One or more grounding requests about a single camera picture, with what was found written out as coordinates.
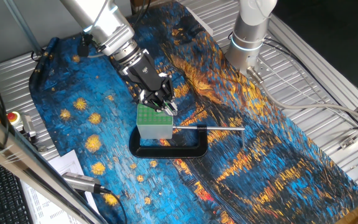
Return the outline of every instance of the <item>white cable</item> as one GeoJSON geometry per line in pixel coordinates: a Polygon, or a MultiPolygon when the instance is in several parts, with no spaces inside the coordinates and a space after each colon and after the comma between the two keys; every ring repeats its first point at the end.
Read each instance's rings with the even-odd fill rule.
{"type": "Polygon", "coordinates": [[[96,58],[96,57],[101,57],[101,56],[104,56],[104,54],[89,55],[88,58],[96,58]]]}
{"type": "MultiPolygon", "coordinates": [[[[260,62],[262,62],[267,68],[269,68],[278,78],[280,78],[281,80],[283,80],[283,82],[285,82],[287,85],[290,85],[292,88],[294,88],[296,91],[300,92],[302,95],[304,95],[304,96],[306,96],[307,98],[313,100],[314,102],[320,104],[319,101],[317,101],[317,100],[313,99],[312,97],[308,96],[307,94],[303,93],[301,90],[297,89],[297,88],[296,88],[295,86],[293,86],[291,83],[285,81],[280,75],[278,75],[278,73],[277,73],[274,69],[272,69],[270,66],[268,66],[265,62],[263,62],[263,61],[260,61],[260,62]]],[[[340,116],[341,118],[345,119],[345,120],[348,121],[349,123],[352,123],[352,121],[350,121],[347,117],[341,115],[341,114],[338,113],[337,111],[334,111],[334,110],[332,110],[331,108],[327,108],[327,109],[328,109],[329,111],[332,111],[333,113],[336,113],[338,116],[340,116]]]]}
{"type": "Polygon", "coordinates": [[[350,110],[349,108],[345,108],[343,106],[339,106],[339,105],[332,105],[332,104],[313,104],[313,105],[298,105],[298,106],[294,106],[294,105],[286,105],[283,104],[281,102],[279,102],[278,100],[276,100],[268,91],[265,83],[261,83],[260,86],[264,89],[265,94],[267,95],[267,97],[270,98],[270,100],[273,101],[273,103],[275,103],[277,106],[282,107],[282,108],[286,108],[286,109],[291,109],[291,110],[302,110],[302,109],[308,109],[308,108],[334,108],[337,110],[342,110],[342,111],[346,111],[348,113],[350,113],[353,116],[358,117],[358,113],[355,111],[350,110]]]}
{"type": "Polygon", "coordinates": [[[94,22],[93,22],[93,24],[92,24],[91,30],[90,30],[89,33],[88,33],[89,35],[92,34],[92,30],[93,30],[94,26],[96,25],[96,22],[99,20],[99,17],[100,17],[100,15],[101,15],[102,12],[103,12],[104,7],[106,7],[108,1],[109,1],[109,0],[105,0],[102,9],[100,10],[98,16],[96,17],[96,19],[94,20],[94,22]]]}
{"type": "Polygon", "coordinates": [[[257,7],[258,7],[258,9],[259,9],[259,11],[260,11],[261,15],[262,15],[262,16],[264,16],[264,17],[265,17],[265,19],[271,18],[271,16],[272,16],[272,14],[271,14],[271,13],[270,13],[268,16],[265,16],[264,12],[262,12],[262,9],[260,8],[260,6],[259,6],[259,4],[258,4],[258,0],[256,0],[256,1],[255,1],[255,3],[256,3],[256,6],[257,6],[257,7]]]}
{"type": "Polygon", "coordinates": [[[308,77],[307,76],[304,76],[304,74],[305,74],[305,72],[303,71],[303,68],[301,67],[301,66],[299,66],[297,63],[295,63],[289,56],[287,56],[286,54],[283,54],[283,52],[282,51],[277,51],[280,55],[282,55],[283,57],[285,57],[297,70],[298,70],[298,72],[299,72],[299,74],[303,77],[303,79],[309,84],[309,86],[311,87],[311,89],[318,95],[318,97],[320,97],[320,99],[323,101],[323,103],[327,103],[325,100],[324,100],[324,97],[323,96],[321,96],[320,94],[319,94],[319,91],[316,91],[312,86],[311,86],[311,83],[309,82],[309,80],[308,80],[308,77]]]}

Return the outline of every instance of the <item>emergency stop button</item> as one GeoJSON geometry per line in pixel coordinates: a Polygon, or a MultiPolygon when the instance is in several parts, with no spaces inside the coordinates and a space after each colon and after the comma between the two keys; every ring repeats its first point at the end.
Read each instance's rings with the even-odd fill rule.
{"type": "Polygon", "coordinates": [[[8,113],[7,119],[9,120],[9,122],[15,122],[17,120],[17,115],[14,113],[8,113]]]}

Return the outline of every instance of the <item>paper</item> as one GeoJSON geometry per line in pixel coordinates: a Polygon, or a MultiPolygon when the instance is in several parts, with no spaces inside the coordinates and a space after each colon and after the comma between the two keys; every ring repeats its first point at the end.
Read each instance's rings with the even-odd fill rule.
{"type": "MultiPolygon", "coordinates": [[[[56,157],[49,161],[49,164],[57,170],[57,172],[62,175],[66,172],[72,172],[74,174],[84,175],[80,162],[78,161],[75,151],[65,154],[62,157],[56,157]]],[[[63,209],[52,203],[50,200],[45,198],[42,194],[35,191],[32,187],[28,186],[25,182],[22,181],[22,186],[25,194],[25,199],[30,208],[31,217],[34,221],[34,224],[46,224],[46,223],[71,223],[71,224],[80,224],[79,221],[75,220],[69,214],[67,214],[63,209]]],[[[99,212],[96,208],[96,204],[93,200],[92,194],[90,192],[85,192],[86,200],[89,205],[99,212]]]]}

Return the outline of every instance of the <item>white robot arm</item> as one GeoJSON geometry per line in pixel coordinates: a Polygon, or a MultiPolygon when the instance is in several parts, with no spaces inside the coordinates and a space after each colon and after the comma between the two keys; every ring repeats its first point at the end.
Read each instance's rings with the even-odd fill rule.
{"type": "Polygon", "coordinates": [[[139,103],[170,116],[177,114],[171,77],[155,71],[153,58],[132,40],[135,32],[113,0],[60,1],[83,32],[92,35],[98,52],[113,56],[122,77],[140,86],[139,103]]]}
{"type": "MultiPolygon", "coordinates": [[[[171,78],[154,69],[154,60],[134,40],[135,32],[113,0],[60,0],[85,34],[91,34],[98,50],[113,56],[121,65],[119,73],[142,91],[139,102],[171,116],[177,114],[171,78]]],[[[226,58],[244,72],[256,68],[270,13],[277,0],[240,0],[240,13],[234,26],[226,58]]]]}
{"type": "Polygon", "coordinates": [[[249,67],[258,70],[259,49],[276,3],[277,0],[240,0],[240,13],[234,25],[226,58],[243,74],[249,67]]]}
{"type": "Polygon", "coordinates": [[[250,26],[263,23],[270,17],[277,0],[240,0],[241,19],[250,26]]]}

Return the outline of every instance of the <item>green cube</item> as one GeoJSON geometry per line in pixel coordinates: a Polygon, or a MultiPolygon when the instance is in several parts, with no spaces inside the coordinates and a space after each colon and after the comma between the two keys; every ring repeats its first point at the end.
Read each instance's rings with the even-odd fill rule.
{"type": "Polygon", "coordinates": [[[137,105],[136,125],[142,139],[171,139],[173,118],[148,106],[137,105]]]}

